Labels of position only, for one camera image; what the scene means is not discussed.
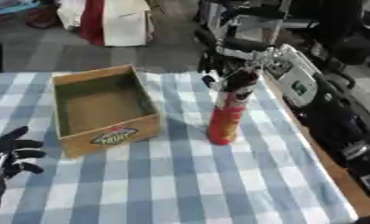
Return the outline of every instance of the gray carpet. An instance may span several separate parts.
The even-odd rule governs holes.
[[[85,71],[133,64],[156,73],[194,70],[199,46],[193,40],[197,0],[160,0],[154,8],[155,39],[147,46],[90,45],[61,27],[36,30],[24,24],[22,14],[0,17],[6,72]]]

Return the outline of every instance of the finger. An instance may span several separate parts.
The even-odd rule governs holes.
[[[28,132],[28,127],[23,126],[23,127],[18,128],[18,129],[14,129],[13,131],[11,131],[8,134],[5,134],[5,135],[1,136],[0,141],[5,141],[6,142],[6,141],[10,141],[10,140],[16,140],[16,139],[20,138],[21,136],[25,135],[27,132]]]
[[[34,174],[40,174],[44,171],[40,166],[35,164],[20,163],[19,166],[22,171],[32,172]]]
[[[43,158],[45,152],[41,150],[14,150],[12,156],[14,159]]]
[[[39,149],[42,148],[43,143],[34,140],[16,140],[15,141],[15,149],[25,149],[25,148],[32,148],[32,149]]]
[[[12,164],[8,166],[4,171],[4,175],[7,179],[11,179],[23,171],[32,172],[34,174],[40,174],[44,170],[40,166],[37,166],[35,164],[20,163],[20,164]]]
[[[3,174],[7,179],[12,179],[14,176],[18,175],[21,171],[22,169],[19,164],[11,164],[6,167]]]

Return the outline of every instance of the cardboard box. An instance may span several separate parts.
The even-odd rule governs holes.
[[[157,109],[132,66],[54,77],[52,84],[57,134],[69,158],[159,132]]]

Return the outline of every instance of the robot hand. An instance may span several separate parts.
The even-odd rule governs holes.
[[[38,149],[43,146],[42,142],[17,140],[27,132],[28,127],[24,126],[0,137],[0,178],[11,179],[22,171],[35,174],[43,172],[43,169],[35,164],[19,162],[21,159],[45,156],[45,152],[41,150],[24,150],[25,148]]]
[[[0,137],[0,205],[5,192],[5,180],[11,179],[22,171],[39,174],[42,168],[35,164],[20,162],[26,158],[42,158],[45,153],[40,150],[23,150],[25,148],[38,149],[43,146],[42,142],[33,140],[17,140],[28,132],[24,126],[13,130],[11,133]]]

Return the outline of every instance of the red can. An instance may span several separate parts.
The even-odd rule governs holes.
[[[258,80],[257,74],[248,77],[253,77],[253,79],[242,82],[247,83],[245,87],[230,92],[219,92],[207,129],[211,143],[224,145],[233,142],[236,138],[236,129]]]

